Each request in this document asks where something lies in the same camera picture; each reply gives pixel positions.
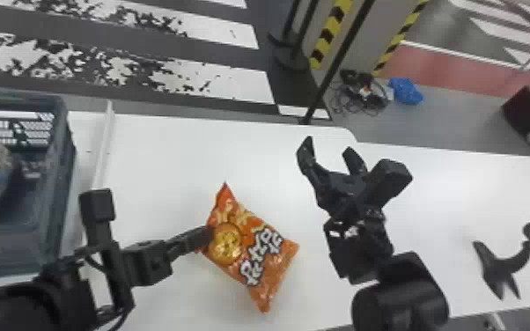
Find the table surface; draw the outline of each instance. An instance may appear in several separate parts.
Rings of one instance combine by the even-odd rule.
[[[413,183],[385,209],[398,251],[417,251],[444,290],[452,316],[530,306],[530,263],[516,274],[522,300],[499,301],[481,278],[471,242],[517,253],[530,222],[530,158],[356,143],[344,129],[118,115],[104,183],[114,192],[114,236],[123,246],[168,239],[204,224],[226,181],[238,200],[300,244],[267,314],[247,289],[202,255],[174,263],[174,275],[135,289],[125,329],[164,326],[215,330],[315,330],[350,323],[357,291],[328,260],[313,190],[295,151],[314,136],[318,160],[346,171],[352,146],[369,166],[381,158],[407,165]],[[100,302],[104,291],[95,293]]]

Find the chip bag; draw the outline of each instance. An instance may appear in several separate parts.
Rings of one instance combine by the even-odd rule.
[[[207,225],[214,238],[202,252],[226,274],[245,284],[262,313],[269,311],[298,244],[238,203],[225,183]]]

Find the blue bag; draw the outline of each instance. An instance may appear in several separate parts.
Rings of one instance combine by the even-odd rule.
[[[405,105],[417,105],[423,95],[408,78],[390,78],[388,86],[394,89],[394,98]]]

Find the red floor stripe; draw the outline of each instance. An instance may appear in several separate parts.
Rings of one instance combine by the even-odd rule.
[[[530,70],[521,71],[464,57],[400,45],[382,77],[406,77],[413,83],[509,98],[530,85]]]

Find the black cable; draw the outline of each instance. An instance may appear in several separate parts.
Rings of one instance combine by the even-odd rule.
[[[94,268],[100,273],[105,274],[108,277],[111,277],[116,282],[120,282],[117,276],[113,272],[111,272],[110,270],[102,266],[100,263],[96,262],[91,256],[86,256],[85,261],[86,263],[88,263],[88,265],[91,266],[91,268]],[[117,320],[117,322],[113,324],[113,326],[109,328],[107,331],[117,331],[117,329],[123,326],[123,323],[125,323],[125,320],[129,316],[129,312],[123,312],[117,316],[119,316],[119,320]]]
[[[96,262],[91,256],[86,256],[85,261],[91,266],[91,268],[94,268],[106,276],[111,277],[114,281],[119,282],[119,279],[117,279],[117,276],[114,273],[102,266],[100,263]]]
[[[378,85],[384,97],[387,99],[386,91],[378,82]],[[329,102],[329,106],[335,114],[343,114],[347,111],[351,114],[364,113],[368,116],[378,116],[388,104],[387,100],[383,100],[380,96],[371,94],[370,97],[362,98],[358,91],[353,91],[353,87],[346,85],[341,81],[335,81],[329,86],[329,90],[333,91],[333,97]]]
[[[113,326],[109,328],[107,331],[117,331],[117,329],[123,326],[123,323],[125,323],[125,320],[128,318],[128,316],[129,316],[129,313],[123,313],[121,317],[119,318],[119,320],[115,324],[113,324]]]

